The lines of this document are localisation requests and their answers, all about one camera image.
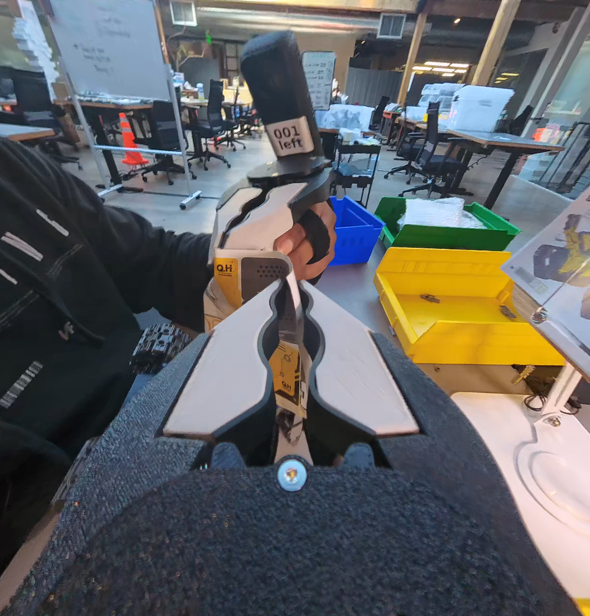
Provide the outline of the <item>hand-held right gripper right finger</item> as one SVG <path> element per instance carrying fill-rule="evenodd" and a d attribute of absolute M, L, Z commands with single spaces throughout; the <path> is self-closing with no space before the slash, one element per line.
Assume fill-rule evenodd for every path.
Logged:
<path fill-rule="evenodd" d="M 310 283 L 299 283 L 299 455 L 330 466 L 353 444 L 421 432 L 375 334 Z"/>

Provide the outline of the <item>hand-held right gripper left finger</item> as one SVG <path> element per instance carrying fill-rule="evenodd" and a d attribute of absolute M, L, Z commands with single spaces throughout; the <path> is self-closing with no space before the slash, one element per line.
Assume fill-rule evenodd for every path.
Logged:
<path fill-rule="evenodd" d="M 284 281 L 274 281 L 208 335 L 163 426 L 163 435 L 232 443 L 254 466 L 275 462 L 278 425 L 270 359 L 280 342 Z"/>

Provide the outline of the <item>white sticker sheet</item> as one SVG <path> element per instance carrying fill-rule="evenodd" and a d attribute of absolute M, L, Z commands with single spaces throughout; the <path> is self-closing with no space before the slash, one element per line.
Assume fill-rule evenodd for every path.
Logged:
<path fill-rule="evenodd" d="M 218 249 L 204 293 L 205 333 L 275 281 L 286 280 L 278 301 L 278 349 L 270 358 L 277 405 L 307 418 L 309 360 L 303 348 L 304 311 L 289 257 L 279 251 Z"/>

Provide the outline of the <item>yellow tracked brick robot model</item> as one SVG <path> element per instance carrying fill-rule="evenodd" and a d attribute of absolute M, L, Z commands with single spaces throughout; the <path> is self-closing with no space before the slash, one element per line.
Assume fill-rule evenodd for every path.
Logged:
<path fill-rule="evenodd" d="M 130 367 L 134 374 L 157 374 L 191 343 L 191 337 L 175 325 L 146 328 L 135 347 Z"/>

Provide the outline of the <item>robot model instruction booklet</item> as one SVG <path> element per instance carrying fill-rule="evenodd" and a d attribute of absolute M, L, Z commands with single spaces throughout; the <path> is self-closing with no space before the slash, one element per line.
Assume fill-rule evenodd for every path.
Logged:
<path fill-rule="evenodd" d="M 518 314 L 566 358 L 590 365 L 590 186 L 501 270 Z"/>

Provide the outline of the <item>wooden background desk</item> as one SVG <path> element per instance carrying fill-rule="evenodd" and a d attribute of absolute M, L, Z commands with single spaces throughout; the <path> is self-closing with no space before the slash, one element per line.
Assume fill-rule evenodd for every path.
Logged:
<path fill-rule="evenodd" d="M 561 145 L 542 143 L 533 139 L 507 133 L 447 128 L 445 134 L 451 135 L 453 137 L 453 144 L 459 145 L 460 149 L 465 151 L 459 163 L 458 173 L 454 176 L 452 183 L 447 187 L 451 192 L 456 194 L 460 193 L 459 185 L 466 173 L 466 169 L 473 154 L 492 153 L 494 150 L 500 150 L 509 154 L 509 158 L 502 167 L 498 178 L 485 200 L 484 207 L 488 210 L 493 209 L 493 206 L 504 189 L 520 157 L 544 152 L 558 153 L 565 150 L 565 147 Z"/>

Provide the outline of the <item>black background office chair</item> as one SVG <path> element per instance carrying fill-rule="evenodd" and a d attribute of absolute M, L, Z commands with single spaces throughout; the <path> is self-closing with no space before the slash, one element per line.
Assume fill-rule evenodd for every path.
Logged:
<path fill-rule="evenodd" d="M 150 137 L 145 138 L 145 145 L 152 150 L 166 150 L 182 152 L 176 126 L 176 115 L 171 102 L 154 101 L 150 114 Z M 184 167 L 174 162 L 172 155 L 155 154 L 155 162 L 146 167 L 140 174 L 143 182 L 147 182 L 146 175 L 157 175 L 164 172 L 169 185 L 174 182 L 171 173 L 184 174 Z"/>
<path fill-rule="evenodd" d="M 425 184 L 406 189 L 399 194 L 404 198 L 407 193 L 416 193 L 427 190 L 427 196 L 437 192 L 442 198 L 452 194 L 459 195 L 460 189 L 452 189 L 451 183 L 462 169 L 462 163 L 450 155 L 452 147 L 467 143 L 459 137 L 442 136 L 438 128 L 439 102 L 431 102 L 427 108 L 427 123 L 424 133 L 408 133 L 405 140 L 408 142 L 407 165 L 392 169 L 385 178 L 400 171 L 406 171 L 409 184 L 415 174 L 422 175 Z"/>
<path fill-rule="evenodd" d="M 207 163 L 210 158 L 222 161 L 230 168 L 230 163 L 222 155 L 208 149 L 209 141 L 217 143 L 217 139 L 226 130 L 223 128 L 222 118 L 223 84 L 220 80 L 209 81 L 209 94 L 205 107 L 206 119 L 199 119 L 198 108 L 191 104 L 187 105 L 189 126 L 193 140 L 193 154 L 189 161 L 199 160 L 203 169 L 207 171 Z"/>

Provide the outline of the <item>blue storage bin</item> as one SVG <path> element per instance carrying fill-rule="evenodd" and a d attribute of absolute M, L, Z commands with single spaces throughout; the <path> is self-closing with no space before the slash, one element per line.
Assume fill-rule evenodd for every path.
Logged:
<path fill-rule="evenodd" d="M 336 214 L 336 246 L 330 266 L 367 263 L 385 226 L 349 196 L 330 197 Z"/>

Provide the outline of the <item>black utility cart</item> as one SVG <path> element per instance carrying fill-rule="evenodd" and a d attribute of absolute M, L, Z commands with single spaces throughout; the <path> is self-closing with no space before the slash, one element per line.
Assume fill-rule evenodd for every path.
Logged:
<path fill-rule="evenodd" d="M 361 196 L 357 201 L 367 209 L 381 153 L 381 143 L 372 136 L 349 141 L 338 135 L 334 150 L 330 196 L 337 196 L 339 190 L 346 196 L 349 189 L 360 189 Z"/>

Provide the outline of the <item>orange traffic cone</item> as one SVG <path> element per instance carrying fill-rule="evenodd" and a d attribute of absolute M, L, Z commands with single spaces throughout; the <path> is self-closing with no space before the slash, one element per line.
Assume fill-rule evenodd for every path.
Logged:
<path fill-rule="evenodd" d="M 144 167 L 149 165 L 150 161 L 141 154 L 134 140 L 134 134 L 131 130 L 130 122 L 125 113 L 119 114 L 120 127 L 122 132 L 123 147 L 125 148 L 122 163 L 130 168 Z"/>

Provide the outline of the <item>green storage bin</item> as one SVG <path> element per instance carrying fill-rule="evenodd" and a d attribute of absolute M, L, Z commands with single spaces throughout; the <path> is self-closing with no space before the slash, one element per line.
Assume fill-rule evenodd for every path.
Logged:
<path fill-rule="evenodd" d="M 479 251 L 504 251 L 521 233 L 519 227 L 478 203 L 466 204 L 464 212 L 478 227 L 439 227 L 400 224 L 409 199 L 384 196 L 375 214 L 384 222 L 380 239 L 389 248 L 431 248 Z"/>

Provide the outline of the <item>rolling whiteboard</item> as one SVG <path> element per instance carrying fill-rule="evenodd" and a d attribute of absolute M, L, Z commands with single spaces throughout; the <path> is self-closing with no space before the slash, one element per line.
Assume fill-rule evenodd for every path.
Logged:
<path fill-rule="evenodd" d="M 122 99 L 139 98 L 150 107 L 156 101 L 168 102 L 178 146 L 173 150 L 151 147 L 146 152 L 182 158 L 187 193 L 179 207 L 185 211 L 201 191 L 192 186 L 179 97 L 163 53 L 156 1 L 43 1 L 43 11 L 60 51 L 60 71 L 103 181 L 99 197 L 124 189 L 119 173 L 115 179 L 108 170 L 104 152 L 134 149 L 99 143 L 84 107 L 98 102 L 103 108 L 123 112 Z"/>

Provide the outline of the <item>person in black hoodie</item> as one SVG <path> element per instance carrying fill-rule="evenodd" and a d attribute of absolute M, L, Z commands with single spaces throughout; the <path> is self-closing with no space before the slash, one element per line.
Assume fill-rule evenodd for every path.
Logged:
<path fill-rule="evenodd" d="M 105 204 L 0 138 L 0 578 L 135 379 L 142 330 L 92 246 Z"/>

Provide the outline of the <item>white plastic container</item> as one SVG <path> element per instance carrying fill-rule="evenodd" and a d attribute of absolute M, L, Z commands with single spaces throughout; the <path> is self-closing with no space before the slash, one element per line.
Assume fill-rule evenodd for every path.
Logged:
<path fill-rule="evenodd" d="M 446 128 L 455 131 L 493 131 L 514 90 L 467 85 L 452 98 Z"/>

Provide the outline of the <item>stack of white boxes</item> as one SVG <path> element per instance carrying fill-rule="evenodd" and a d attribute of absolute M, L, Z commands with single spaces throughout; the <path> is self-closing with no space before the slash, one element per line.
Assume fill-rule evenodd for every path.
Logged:
<path fill-rule="evenodd" d="M 30 1 L 19 1 L 19 7 L 22 16 L 14 19 L 13 38 L 27 58 L 31 69 L 44 74 L 51 100 L 55 102 L 53 83 L 57 81 L 59 72 L 53 61 L 53 52 L 47 43 L 33 4 Z"/>

